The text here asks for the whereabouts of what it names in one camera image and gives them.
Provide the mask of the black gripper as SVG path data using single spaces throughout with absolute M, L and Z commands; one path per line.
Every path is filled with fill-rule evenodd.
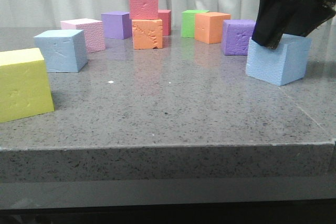
M 252 40 L 276 49 L 283 34 L 307 37 L 335 16 L 335 0 L 260 0 Z

